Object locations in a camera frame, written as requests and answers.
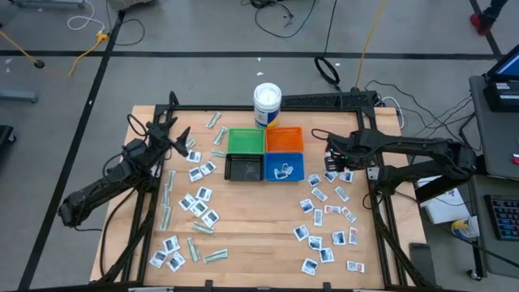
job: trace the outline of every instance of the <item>wooden tabletop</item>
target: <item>wooden tabletop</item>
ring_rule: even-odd
[[[133,114],[143,123],[152,120],[153,106],[136,106]],[[375,109],[377,126],[380,131],[389,135],[400,135],[397,116],[394,109]],[[311,187],[306,180],[301,182],[229,182],[223,179],[225,159],[211,157],[211,149],[226,151],[227,135],[221,146],[212,144],[220,126],[228,128],[254,127],[253,112],[221,112],[222,116],[213,129],[205,124],[214,112],[177,111],[174,116],[178,121],[173,126],[170,137],[177,137],[186,127],[191,126],[190,137],[196,140],[195,151],[202,152],[202,161],[212,160],[217,169],[198,182],[190,182],[187,171],[196,166],[185,158],[173,153],[165,162],[162,175],[162,186],[167,180],[167,171],[176,170],[174,189],[170,193],[172,215],[167,231],[160,231],[163,207],[160,198],[153,225],[152,241],[149,257],[155,251],[163,250],[162,241],[177,235],[180,253],[186,259],[176,273],[164,263],[161,269],[148,265],[144,284],[146,286],[203,286],[205,280],[213,280],[214,286],[256,287],[270,286],[280,288],[322,288],[323,282],[330,282],[332,288],[384,288],[380,271],[380,258],[375,239],[375,227],[370,210],[362,206],[362,198],[367,193],[365,171],[354,172],[353,183],[342,182],[338,178],[329,183],[322,176],[323,182],[318,188],[328,196],[326,202],[318,201],[311,194]],[[303,129],[305,176],[324,172],[324,148],[326,142],[311,136],[312,128],[320,128],[338,135],[347,136],[358,129],[355,114],[350,113],[302,113],[282,112],[281,126],[300,126]],[[125,143],[136,138],[129,128]],[[407,164],[405,155],[384,154],[386,165],[403,166]],[[343,187],[350,200],[343,203],[334,189]],[[190,211],[183,211],[178,201],[186,193],[195,196],[199,187],[213,190],[212,198],[207,203],[221,217],[215,224],[213,235],[194,232],[191,227],[194,221],[202,222]],[[414,197],[410,183],[399,186],[398,191]],[[114,209],[124,195],[119,195],[109,203],[108,214]],[[299,201],[311,199],[316,208],[323,209],[327,205],[347,206],[358,218],[350,224],[341,214],[324,214],[322,227],[313,225],[313,213],[304,214]],[[119,257],[127,244],[131,220],[135,209],[136,195],[133,195],[114,215],[106,235],[104,267],[109,266]],[[412,200],[400,196],[392,197],[392,204],[400,244],[409,255],[409,243],[425,243],[422,222],[418,206]],[[305,224],[311,235],[322,236],[323,246],[331,247],[335,257],[334,263],[321,264],[319,253],[308,247],[307,240],[299,242],[293,229]],[[358,245],[333,246],[332,232],[344,230],[346,237],[350,226],[358,228]],[[227,248],[229,259],[205,264],[202,260],[193,263],[187,249],[187,239],[193,238],[202,256]],[[392,282],[397,283],[397,274],[391,250],[387,247]],[[131,279],[136,278],[137,262],[141,247],[134,254]],[[315,276],[301,272],[305,258],[319,262]],[[365,273],[346,270],[346,261],[352,260],[365,264]],[[93,280],[100,277],[99,249],[92,269]]]

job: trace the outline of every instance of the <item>gray floor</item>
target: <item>gray floor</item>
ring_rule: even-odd
[[[96,17],[106,22],[104,1],[92,0]],[[311,1],[293,0],[287,6],[296,15],[296,24],[306,16]],[[479,4],[484,8],[483,0]],[[294,51],[315,52],[324,48],[332,0],[318,0],[307,25],[292,39],[278,39],[260,31],[254,24],[255,10],[239,1],[176,0],[159,1],[155,6],[131,10],[125,19],[140,19],[146,26],[138,45],[115,47],[130,51]],[[371,28],[379,1],[339,1],[332,27],[329,51],[358,53]],[[503,52],[517,41],[519,22],[510,2],[493,29]],[[20,10],[0,2],[0,22],[5,32],[25,49],[84,50],[99,30],[89,24],[72,32],[66,20],[88,11],[43,7],[43,11]],[[279,33],[285,19],[277,7],[260,12],[260,22]],[[112,19],[115,12],[110,10]],[[466,0],[392,0],[384,10],[369,52],[430,54],[491,54],[485,38],[470,27],[472,8]],[[140,28],[122,27],[119,42],[138,39]],[[12,49],[0,39],[0,49]],[[9,64],[5,60],[12,58]],[[67,71],[73,58],[43,58],[48,67]],[[37,70],[22,57],[0,58],[0,88],[23,88],[38,92],[38,104],[0,101],[0,124],[16,128],[18,141],[6,155],[0,169],[0,290],[15,289],[31,251],[41,220],[58,180],[72,136],[85,105],[100,58],[84,58],[70,79],[61,79]],[[357,74],[357,59],[333,59],[343,88],[351,87]],[[442,114],[469,96],[468,77],[480,75],[494,61],[388,60],[365,61],[361,85],[369,80],[394,83],[416,96],[433,114]],[[65,194],[77,190],[101,174],[107,157],[120,150],[126,133],[125,114],[134,105],[166,102],[174,90],[182,104],[250,105],[254,87],[262,82],[278,84],[284,94],[333,92],[319,76],[311,58],[123,58],[109,60],[105,77],[94,104],[92,116],[79,148]],[[395,97],[402,107],[420,110],[408,97],[392,88],[372,84],[383,97]],[[468,104],[455,114],[460,118],[472,112]],[[404,111],[405,135],[415,135],[423,125],[418,115]],[[452,125],[456,131],[459,124]],[[424,131],[421,136],[430,132]],[[475,122],[466,129],[470,142],[478,147]],[[445,129],[433,136],[447,137]],[[97,209],[84,223],[101,227],[105,208]],[[482,282],[470,280],[465,271],[473,268],[472,250],[464,243],[425,225],[427,241],[435,259],[438,284],[449,289],[510,291],[519,281],[490,275]],[[98,233],[78,233],[54,222],[32,288],[84,284],[92,269]]]

